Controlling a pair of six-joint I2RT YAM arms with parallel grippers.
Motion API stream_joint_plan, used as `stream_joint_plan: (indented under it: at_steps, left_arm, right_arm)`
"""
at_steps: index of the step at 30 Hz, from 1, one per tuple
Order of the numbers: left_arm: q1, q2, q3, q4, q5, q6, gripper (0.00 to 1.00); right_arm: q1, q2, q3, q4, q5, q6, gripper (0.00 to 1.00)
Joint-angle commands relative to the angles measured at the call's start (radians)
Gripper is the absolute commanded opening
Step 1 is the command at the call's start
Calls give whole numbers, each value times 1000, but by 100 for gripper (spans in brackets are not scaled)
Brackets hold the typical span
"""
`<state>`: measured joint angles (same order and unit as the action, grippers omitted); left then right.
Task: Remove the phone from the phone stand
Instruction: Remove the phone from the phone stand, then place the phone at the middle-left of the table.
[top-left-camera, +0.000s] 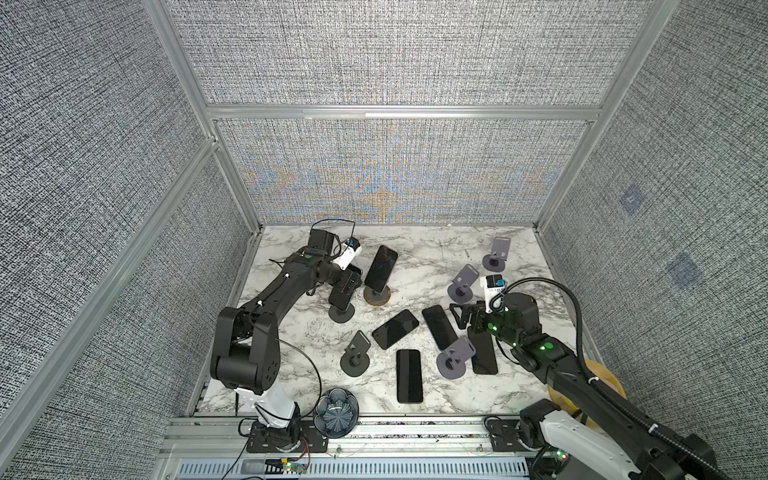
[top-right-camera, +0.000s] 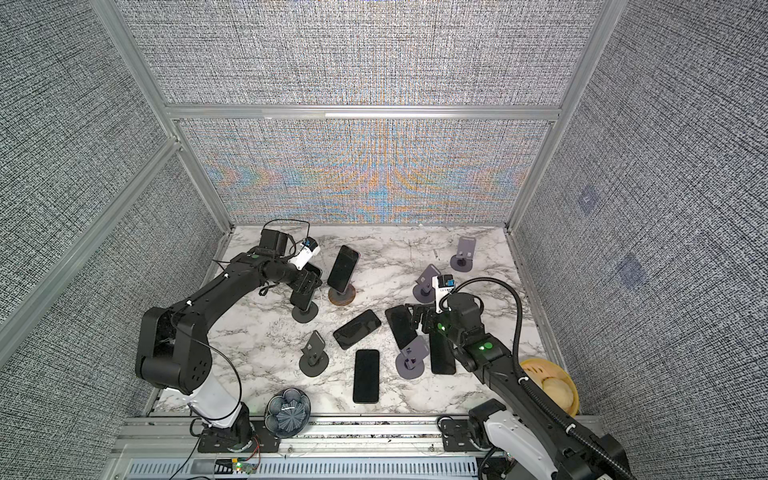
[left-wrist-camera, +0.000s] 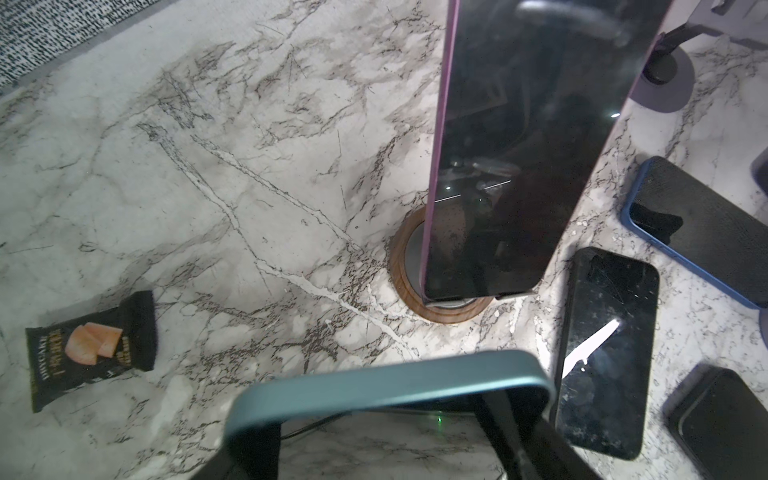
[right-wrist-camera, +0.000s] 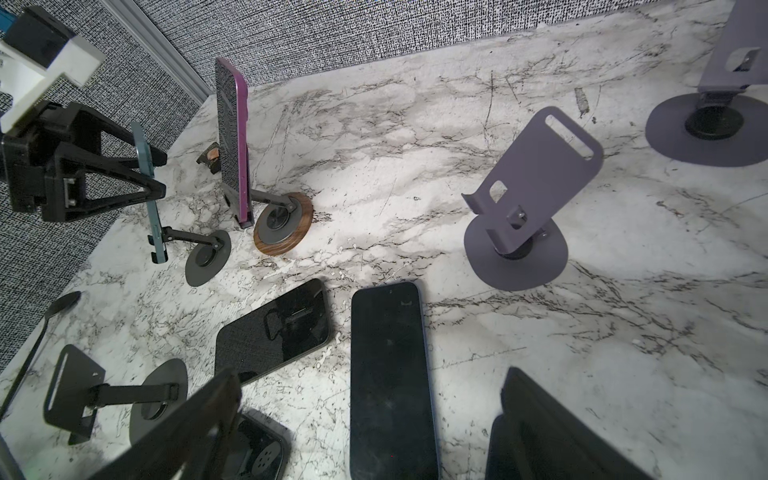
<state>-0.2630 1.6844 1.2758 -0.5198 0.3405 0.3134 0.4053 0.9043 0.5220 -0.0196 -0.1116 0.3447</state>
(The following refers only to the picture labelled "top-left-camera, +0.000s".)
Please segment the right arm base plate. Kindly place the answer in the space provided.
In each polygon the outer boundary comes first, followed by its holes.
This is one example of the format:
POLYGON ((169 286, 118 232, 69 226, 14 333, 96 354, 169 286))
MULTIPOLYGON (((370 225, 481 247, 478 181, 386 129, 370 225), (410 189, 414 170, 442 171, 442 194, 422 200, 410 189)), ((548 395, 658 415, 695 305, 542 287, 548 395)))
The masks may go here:
POLYGON ((490 415, 483 419, 494 453, 535 452, 534 448, 526 445, 519 436, 518 417, 499 417, 490 415))

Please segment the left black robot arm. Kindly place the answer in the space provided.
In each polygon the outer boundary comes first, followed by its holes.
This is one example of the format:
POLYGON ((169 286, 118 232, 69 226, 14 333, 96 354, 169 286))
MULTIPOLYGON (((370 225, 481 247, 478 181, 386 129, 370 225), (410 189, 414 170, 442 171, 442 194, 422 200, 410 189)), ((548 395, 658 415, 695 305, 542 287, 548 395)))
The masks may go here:
POLYGON ((332 287, 329 317, 348 322, 355 313, 351 297, 362 284, 362 271, 352 264, 360 249, 355 236, 342 241, 333 232, 312 227, 307 245, 282 262, 278 276, 261 293, 218 315, 210 376, 228 389, 252 395, 256 432, 280 449, 299 445, 304 418, 277 380, 280 324, 302 296, 323 284, 332 287))

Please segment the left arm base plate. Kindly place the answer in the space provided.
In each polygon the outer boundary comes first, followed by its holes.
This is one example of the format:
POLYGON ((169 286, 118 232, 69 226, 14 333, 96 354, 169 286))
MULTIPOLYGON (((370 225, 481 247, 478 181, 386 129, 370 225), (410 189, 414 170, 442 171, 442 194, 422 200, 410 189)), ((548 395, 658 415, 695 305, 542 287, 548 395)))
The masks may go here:
POLYGON ((267 427, 255 420, 248 430, 247 453, 288 453, 298 455, 306 447, 310 453, 325 453, 329 439, 309 420, 300 420, 286 429, 267 427))

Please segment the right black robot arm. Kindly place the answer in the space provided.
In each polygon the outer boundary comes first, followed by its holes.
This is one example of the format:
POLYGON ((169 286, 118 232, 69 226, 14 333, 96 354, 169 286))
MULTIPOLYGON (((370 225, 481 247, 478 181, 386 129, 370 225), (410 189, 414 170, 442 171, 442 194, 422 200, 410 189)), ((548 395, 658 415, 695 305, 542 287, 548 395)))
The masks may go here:
POLYGON ((577 315, 574 348, 543 331, 536 300, 518 289, 526 282, 504 282, 484 301, 449 306, 459 328, 505 343, 520 367, 597 425, 590 429, 555 402, 539 400, 519 414, 516 431, 523 447, 539 456, 562 450, 605 479, 726 478, 706 441, 682 437, 657 422, 588 367, 582 311, 570 289, 557 286, 577 315))

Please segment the purple case phone wooden stand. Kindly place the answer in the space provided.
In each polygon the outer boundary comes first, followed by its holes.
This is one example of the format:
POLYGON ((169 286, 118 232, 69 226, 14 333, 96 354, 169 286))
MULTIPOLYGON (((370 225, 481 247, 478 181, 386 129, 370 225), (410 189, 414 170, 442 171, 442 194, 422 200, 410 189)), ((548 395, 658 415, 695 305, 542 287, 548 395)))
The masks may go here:
POLYGON ((398 253, 391 248, 381 245, 367 272, 364 285, 373 292, 382 293, 387 287, 389 278, 398 260, 398 253))

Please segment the blue case phone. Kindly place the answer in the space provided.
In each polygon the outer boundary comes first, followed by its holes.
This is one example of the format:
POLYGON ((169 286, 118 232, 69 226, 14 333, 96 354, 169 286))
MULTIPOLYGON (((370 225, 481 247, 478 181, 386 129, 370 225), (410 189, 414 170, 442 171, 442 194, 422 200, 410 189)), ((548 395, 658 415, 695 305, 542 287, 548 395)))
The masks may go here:
POLYGON ((458 339, 442 306, 428 307, 422 315, 439 351, 446 350, 458 339))

